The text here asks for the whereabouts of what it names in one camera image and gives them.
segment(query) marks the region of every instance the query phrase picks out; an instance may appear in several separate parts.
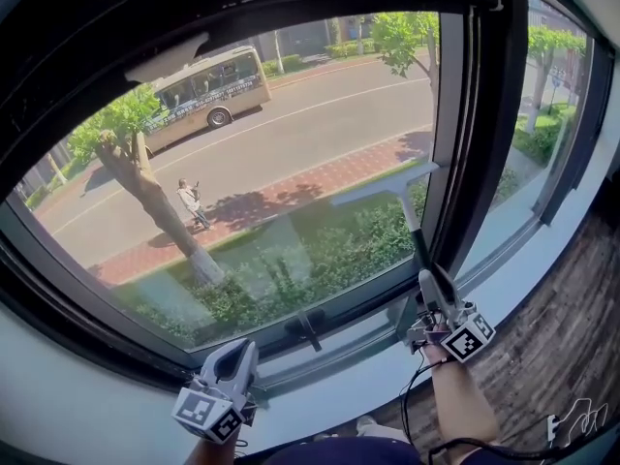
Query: sidewalk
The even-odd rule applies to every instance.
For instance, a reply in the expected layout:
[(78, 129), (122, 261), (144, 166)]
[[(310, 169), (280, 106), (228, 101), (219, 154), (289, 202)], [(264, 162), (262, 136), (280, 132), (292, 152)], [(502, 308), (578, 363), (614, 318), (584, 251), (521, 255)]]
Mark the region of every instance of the sidewalk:
[[(221, 199), (206, 208), (212, 226), (208, 232), (194, 227), (192, 221), (186, 226), (200, 245), (210, 248), (265, 219), (342, 191), (404, 162), (424, 157), (431, 135), (423, 129), (365, 146), (260, 190)], [(181, 258), (183, 254), (161, 233), (93, 265), (88, 271), (113, 287)]]

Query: tree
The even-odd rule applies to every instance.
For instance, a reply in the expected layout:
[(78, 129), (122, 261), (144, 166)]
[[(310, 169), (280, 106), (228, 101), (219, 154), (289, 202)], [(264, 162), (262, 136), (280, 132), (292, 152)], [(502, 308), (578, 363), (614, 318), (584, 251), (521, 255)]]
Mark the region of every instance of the tree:
[(536, 119), (539, 116), (543, 103), (543, 93), (546, 80), (553, 65), (553, 55), (556, 49), (575, 50), (579, 55), (585, 52), (585, 38), (579, 38), (570, 31), (549, 29), (546, 26), (528, 27), (528, 55), (536, 61), (536, 80), (532, 106), (525, 126), (525, 131), (533, 134)]
[(49, 162), (49, 164), (51, 165), (51, 168), (53, 169), (53, 171), (56, 174), (56, 177), (58, 178), (58, 180), (60, 181), (61, 184), (67, 184), (67, 178), (65, 177), (65, 174), (63, 174), (60, 169), (58, 168), (58, 165), (56, 164), (56, 161), (53, 159), (53, 157), (51, 156), (51, 153), (47, 154), (47, 161)]
[(364, 43), (361, 42), (361, 15), (356, 15), (357, 55), (364, 54)]
[(77, 126), (69, 148), (82, 162), (95, 153), (192, 264), (202, 284), (220, 284), (224, 272), (187, 231), (150, 167), (143, 131), (159, 101), (148, 84), (117, 98)]
[[(407, 77), (407, 70), (416, 64), (430, 80), (433, 95), (433, 119), (437, 112), (439, 90), (439, 65), (437, 63), (437, 37), (439, 17), (434, 12), (393, 12), (375, 16), (371, 36), (383, 51), (382, 60), (391, 67), (393, 74)], [(417, 57), (420, 38), (426, 37), (428, 67)]]
[(275, 63), (278, 66), (278, 74), (284, 74), (284, 65), (282, 64), (282, 56), (280, 55), (280, 45), (278, 44), (278, 30), (273, 32), (273, 43), (275, 44)]

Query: hand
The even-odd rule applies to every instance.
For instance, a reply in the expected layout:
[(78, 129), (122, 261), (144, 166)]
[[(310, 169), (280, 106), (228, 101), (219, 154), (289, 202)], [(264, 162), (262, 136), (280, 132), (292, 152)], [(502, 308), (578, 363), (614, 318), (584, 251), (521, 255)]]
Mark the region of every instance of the hand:
[[(449, 330), (449, 328), (446, 324), (438, 324), (433, 327), (433, 330)], [(423, 349), (429, 363), (435, 363), (450, 356), (448, 350), (441, 345), (424, 345)]]

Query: black cable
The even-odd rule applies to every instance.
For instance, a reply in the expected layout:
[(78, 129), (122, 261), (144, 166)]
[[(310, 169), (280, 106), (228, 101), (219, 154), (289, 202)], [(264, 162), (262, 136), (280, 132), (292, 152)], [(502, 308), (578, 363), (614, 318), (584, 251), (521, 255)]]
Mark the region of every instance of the black cable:
[(411, 439), (411, 429), (409, 427), (409, 411), (407, 409), (407, 405), (409, 402), (409, 393), (414, 385), (414, 382), (416, 381), (416, 379), (420, 376), (420, 374), (423, 374), (424, 372), (426, 372), (427, 370), (430, 370), (433, 367), (436, 367), (437, 365), (442, 365), (444, 363), (448, 363), (450, 361), (456, 361), (456, 358), (452, 355), (447, 356), (445, 358), (442, 358), (441, 360), (438, 360), (434, 363), (431, 363), (430, 365), (425, 366), (424, 368), (422, 367), (422, 364), (424, 363), (424, 358), (422, 356), (422, 360), (419, 363), (419, 367), (418, 370), (416, 370), (416, 373), (414, 374), (414, 377), (411, 378), (411, 381), (409, 381), (409, 384), (407, 385), (407, 390), (405, 391), (405, 393), (402, 395), (401, 399), (400, 399), (400, 419), (402, 420), (402, 424), (403, 424), (403, 431), (405, 432), (405, 436), (407, 436), (407, 440), (409, 441), (410, 444), (413, 444), (413, 441)]
[(458, 445), (470, 445), (476, 448), (481, 448), (483, 450), (487, 450), (493, 454), (497, 454), (502, 458), (506, 458), (508, 460), (518, 460), (518, 461), (529, 461), (529, 460), (547, 460), (549, 458), (561, 459), (569, 456), (574, 452), (573, 446), (568, 446), (565, 448), (554, 447), (550, 449), (543, 449), (542, 451), (515, 451), (513, 449), (505, 449), (500, 447), (495, 447), (485, 443), (484, 441), (480, 441), (478, 439), (472, 438), (458, 438), (452, 439), (447, 443), (443, 443), (442, 445), (432, 448), (428, 451), (428, 465), (433, 465), (433, 455), (437, 454), (443, 450), (449, 450), (450, 448), (454, 448)]

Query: pole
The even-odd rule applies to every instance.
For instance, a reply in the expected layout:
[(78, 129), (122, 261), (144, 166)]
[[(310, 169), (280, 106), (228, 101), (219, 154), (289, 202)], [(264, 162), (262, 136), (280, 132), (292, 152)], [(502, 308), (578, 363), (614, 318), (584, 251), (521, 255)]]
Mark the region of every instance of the pole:
[(551, 93), (551, 103), (549, 104), (549, 115), (551, 115), (551, 107), (553, 107), (553, 99), (555, 98), (555, 90), (557, 86), (553, 86), (553, 93)]

